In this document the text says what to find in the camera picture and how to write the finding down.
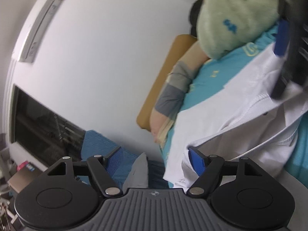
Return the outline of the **mustard yellow headboard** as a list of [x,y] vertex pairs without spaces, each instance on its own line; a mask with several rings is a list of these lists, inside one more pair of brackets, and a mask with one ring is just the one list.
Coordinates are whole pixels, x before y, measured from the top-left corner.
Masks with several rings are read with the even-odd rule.
[[139,111],[136,119],[137,125],[144,130],[150,132],[150,116],[153,107],[157,101],[159,93],[164,85],[168,73],[172,70],[177,61],[186,53],[186,51],[197,41],[197,38],[181,34],[178,35],[165,58],[165,61],[160,69],[155,82],[153,83],[144,103]]

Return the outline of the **dark window with grille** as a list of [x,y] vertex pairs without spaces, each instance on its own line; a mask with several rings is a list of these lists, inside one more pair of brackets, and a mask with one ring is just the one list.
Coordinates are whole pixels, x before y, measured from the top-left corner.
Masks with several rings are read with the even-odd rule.
[[56,114],[14,85],[10,141],[49,167],[61,157],[81,160],[86,131]]

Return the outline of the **grey seat cushion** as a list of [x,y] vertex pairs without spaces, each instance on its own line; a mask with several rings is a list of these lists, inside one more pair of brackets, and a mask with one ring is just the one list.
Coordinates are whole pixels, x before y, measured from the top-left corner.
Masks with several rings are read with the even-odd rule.
[[130,188],[148,188],[148,160],[146,153],[142,153],[135,160],[128,177],[124,181],[123,192],[125,193]]

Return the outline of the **blue covered chair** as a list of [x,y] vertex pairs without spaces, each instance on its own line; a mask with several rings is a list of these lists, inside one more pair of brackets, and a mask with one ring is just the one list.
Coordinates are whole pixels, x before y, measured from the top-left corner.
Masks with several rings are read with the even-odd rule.
[[[103,135],[94,130],[86,131],[84,142],[81,149],[81,158],[85,161],[87,158],[96,154],[106,157],[111,151],[117,148],[118,145]],[[124,181],[131,171],[131,167],[135,160],[140,156],[131,151],[123,149],[123,161],[115,174],[112,176],[113,180],[119,187],[123,187]],[[168,189],[167,181],[163,179],[165,171],[162,162],[148,160],[148,188],[150,189]]]

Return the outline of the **light green fleece blanket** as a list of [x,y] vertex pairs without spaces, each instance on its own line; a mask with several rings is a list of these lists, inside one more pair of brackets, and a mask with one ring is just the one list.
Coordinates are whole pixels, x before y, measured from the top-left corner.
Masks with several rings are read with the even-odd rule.
[[196,24],[201,49],[220,59],[271,28],[277,9],[278,0],[203,0]]

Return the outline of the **black clothing pile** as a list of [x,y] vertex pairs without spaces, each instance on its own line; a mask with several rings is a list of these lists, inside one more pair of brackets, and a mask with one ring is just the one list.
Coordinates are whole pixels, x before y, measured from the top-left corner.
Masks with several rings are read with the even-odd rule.
[[196,32],[196,26],[197,26],[197,19],[199,16],[199,12],[201,9],[201,6],[203,4],[203,0],[196,0],[192,7],[191,10],[189,12],[189,23],[191,25],[191,29],[190,29],[190,35],[192,35],[193,37],[197,37],[197,32]]

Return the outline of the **white wall air conditioner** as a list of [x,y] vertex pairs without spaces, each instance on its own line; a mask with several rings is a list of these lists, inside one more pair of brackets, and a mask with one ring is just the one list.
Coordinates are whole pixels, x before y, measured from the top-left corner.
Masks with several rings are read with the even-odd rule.
[[49,24],[63,0],[37,0],[16,42],[16,58],[33,63]]

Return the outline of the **white t-shirt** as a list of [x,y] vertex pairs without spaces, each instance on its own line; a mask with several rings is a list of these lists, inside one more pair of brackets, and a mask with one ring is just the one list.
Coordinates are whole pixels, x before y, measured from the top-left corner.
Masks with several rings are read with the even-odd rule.
[[307,90],[289,84],[281,99],[270,93],[283,60],[269,45],[221,91],[178,113],[164,179],[188,189],[197,180],[188,150],[227,161],[249,157],[276,177],[289,160],[307,112]]

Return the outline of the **striped beige grey pillow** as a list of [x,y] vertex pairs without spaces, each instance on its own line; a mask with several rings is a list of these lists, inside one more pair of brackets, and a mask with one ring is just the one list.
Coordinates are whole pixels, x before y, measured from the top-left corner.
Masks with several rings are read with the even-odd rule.
[[151,134],[159,146],[164,146],[189,85],[208,60],[209,57],[196,41],[168,73],[149,119]]

